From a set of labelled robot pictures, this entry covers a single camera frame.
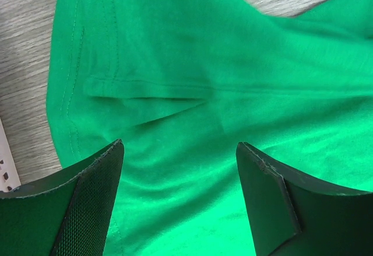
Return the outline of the green t shirt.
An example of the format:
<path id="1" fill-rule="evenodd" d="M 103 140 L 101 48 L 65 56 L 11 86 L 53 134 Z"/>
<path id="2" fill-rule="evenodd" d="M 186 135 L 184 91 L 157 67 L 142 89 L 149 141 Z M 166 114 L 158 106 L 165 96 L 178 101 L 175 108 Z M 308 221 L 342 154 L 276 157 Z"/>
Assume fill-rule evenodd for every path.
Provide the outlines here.
<path id="1" fill-rule="evenodd" d="M 372 190 L 372 0 L 57 0 L 46 104 L 63 167 L 125 145 L 105 255 L 253 255 L 239 142 Z"/>

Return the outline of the white plastic laundry basket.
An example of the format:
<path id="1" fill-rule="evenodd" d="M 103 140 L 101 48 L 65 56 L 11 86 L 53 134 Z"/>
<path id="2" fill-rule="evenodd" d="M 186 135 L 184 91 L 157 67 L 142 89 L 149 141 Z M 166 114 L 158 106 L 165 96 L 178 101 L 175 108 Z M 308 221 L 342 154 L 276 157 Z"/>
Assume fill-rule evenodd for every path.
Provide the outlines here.
<path id="1" fill-rule="evenodd" d="M 21 182 L 2 122 L 0 140 L 1 191 L 10 192 L 19 187 Z"/>

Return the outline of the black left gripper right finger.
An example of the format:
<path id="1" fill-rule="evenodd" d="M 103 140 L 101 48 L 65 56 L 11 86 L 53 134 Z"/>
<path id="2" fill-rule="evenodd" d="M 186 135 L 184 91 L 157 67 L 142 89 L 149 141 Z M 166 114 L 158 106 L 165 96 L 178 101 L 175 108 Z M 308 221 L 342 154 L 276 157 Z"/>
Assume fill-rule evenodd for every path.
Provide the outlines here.
<path id="1" fill-rule="evenodd" d="M 333 184 L 241 142 L 237 167 L 257 255 L 371 255 L 372 193 Z"/>

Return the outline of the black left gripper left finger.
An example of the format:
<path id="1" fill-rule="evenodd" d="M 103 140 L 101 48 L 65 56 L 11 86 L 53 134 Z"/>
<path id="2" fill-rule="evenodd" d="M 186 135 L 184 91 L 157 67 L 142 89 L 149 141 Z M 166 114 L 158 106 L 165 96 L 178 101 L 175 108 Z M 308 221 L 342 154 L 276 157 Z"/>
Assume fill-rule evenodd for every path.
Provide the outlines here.
<path id="1" fill-rule="evenodd" d="M 1 193 L 1 255 L 102 255 L 124 160 L 120 139 Z"/>

